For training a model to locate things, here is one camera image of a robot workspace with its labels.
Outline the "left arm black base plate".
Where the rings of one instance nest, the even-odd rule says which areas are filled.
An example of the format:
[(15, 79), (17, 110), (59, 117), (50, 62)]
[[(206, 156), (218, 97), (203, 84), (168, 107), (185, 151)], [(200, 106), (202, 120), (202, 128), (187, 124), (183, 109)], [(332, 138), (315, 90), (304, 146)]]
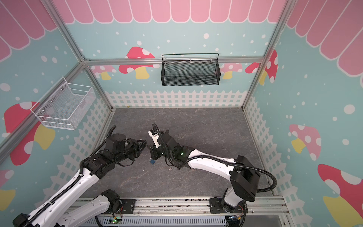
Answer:
[(133, 214), (135, 203), (135, 199), (119, 199), (112, 206), (112, 214)]

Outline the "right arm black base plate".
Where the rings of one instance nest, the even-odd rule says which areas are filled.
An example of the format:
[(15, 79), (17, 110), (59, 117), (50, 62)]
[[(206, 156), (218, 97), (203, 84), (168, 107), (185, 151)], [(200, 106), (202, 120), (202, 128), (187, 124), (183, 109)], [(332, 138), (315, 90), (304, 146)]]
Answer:
[(209, 199), (209, 209), (212, 214), (232, 213), (232, 214), (244, 214), (248, 213), (248, 208), (245, 200), (238, 203), (233, 207), (228, 205), (222, 200), (222, 198), (213, 197)]

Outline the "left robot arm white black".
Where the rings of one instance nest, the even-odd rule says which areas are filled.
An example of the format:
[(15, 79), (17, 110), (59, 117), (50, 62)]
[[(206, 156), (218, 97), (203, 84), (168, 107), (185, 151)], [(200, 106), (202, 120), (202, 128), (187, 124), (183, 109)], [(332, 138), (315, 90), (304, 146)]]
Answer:
[(127, 138), (113, 133), (113, 126), (102, 143), (79, 163), (78, 172), (43, 205), (29, 214), (21, 213), (13, 220), (15, 227), (78, 227), (99, 214), (121, 213), (123, 203), (113, 190), (106, 190), (94, 200), (72, 212), (68, 208), (91, 186), (101, 180), (121, 162), (138, 158), (147, 146), (146, 140)]

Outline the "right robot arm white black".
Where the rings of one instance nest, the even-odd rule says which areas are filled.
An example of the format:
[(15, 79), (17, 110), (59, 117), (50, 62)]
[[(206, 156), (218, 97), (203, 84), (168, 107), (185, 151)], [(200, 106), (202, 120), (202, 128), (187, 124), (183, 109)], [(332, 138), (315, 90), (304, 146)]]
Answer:
[(277, 179), (272, 173), (253, 166), (244, 156), (227, 159), (181, 146), (169, 135), (169, 131), (161, 131), (155, 123), (152, 123), (148, 134), (154, 142), (149, 147), (153, 160), (164, 157), (168, 166), (200, 169), (230, 181), (231, 187), (224, 192), (219, 202), (226, 213), (245, 212), (246, 201), (254, 202), (258, 193), (272, 191), (277, 186)]

